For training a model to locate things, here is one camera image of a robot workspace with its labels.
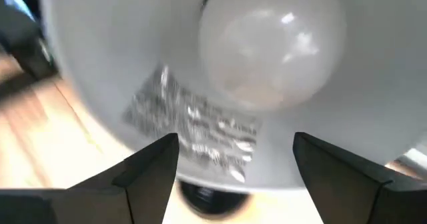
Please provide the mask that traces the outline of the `white lightbulb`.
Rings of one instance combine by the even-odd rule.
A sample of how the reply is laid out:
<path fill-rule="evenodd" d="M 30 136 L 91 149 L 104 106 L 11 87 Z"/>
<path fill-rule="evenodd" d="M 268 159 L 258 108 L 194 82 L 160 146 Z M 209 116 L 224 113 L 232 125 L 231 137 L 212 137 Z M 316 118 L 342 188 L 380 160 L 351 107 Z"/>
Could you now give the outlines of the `white lightbulb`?
<path fill-rule="evenodd" d="M 338 0 L 207 0 L 198 47 L 218 91 L 248 109 L 272 110 L 318 92 L 345 38 Z"/>

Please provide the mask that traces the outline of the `black desk lamp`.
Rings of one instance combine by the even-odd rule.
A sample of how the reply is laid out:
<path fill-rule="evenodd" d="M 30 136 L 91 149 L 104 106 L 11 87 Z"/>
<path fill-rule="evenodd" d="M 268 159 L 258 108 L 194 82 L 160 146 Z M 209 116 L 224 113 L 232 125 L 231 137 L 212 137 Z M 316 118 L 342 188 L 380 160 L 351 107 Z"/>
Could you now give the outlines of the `black desk lamp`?
<path fill-rule="evenodd" d="M 427 0 L 338 0 L 346 38 L 326 84 L 252 110 L 211 83 L 199 56 L 207 0 L 41 0 L 61 74 L 131 150 L 177 133 L 185 204 L 206 219 L 254 193 L 284 195 L 268 224 L 322 221 L 292 146 L 307 133 L 427 182 Z"/>

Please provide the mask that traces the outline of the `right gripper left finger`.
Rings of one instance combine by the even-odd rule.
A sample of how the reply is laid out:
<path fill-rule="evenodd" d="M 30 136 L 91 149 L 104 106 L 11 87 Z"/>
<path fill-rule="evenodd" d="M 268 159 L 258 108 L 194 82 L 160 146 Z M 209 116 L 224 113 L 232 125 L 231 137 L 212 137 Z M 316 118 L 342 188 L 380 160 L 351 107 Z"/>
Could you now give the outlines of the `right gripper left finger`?
<path fill-rule="evenodd" d="M 169 133 L 68 189 L 0 189 L 0 224 L 161 224 L 178 155 Z"/>

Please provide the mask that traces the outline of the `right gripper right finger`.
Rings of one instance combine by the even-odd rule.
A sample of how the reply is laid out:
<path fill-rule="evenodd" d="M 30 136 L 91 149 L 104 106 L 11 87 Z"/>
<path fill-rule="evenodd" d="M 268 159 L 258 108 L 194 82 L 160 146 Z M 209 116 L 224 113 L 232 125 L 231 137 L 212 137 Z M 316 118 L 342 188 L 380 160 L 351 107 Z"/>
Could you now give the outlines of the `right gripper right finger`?
<path fill-rule="evenodd" d="M 303 132 L 292 150 L 324 224 L 427 224 L 427 182 Z"/>

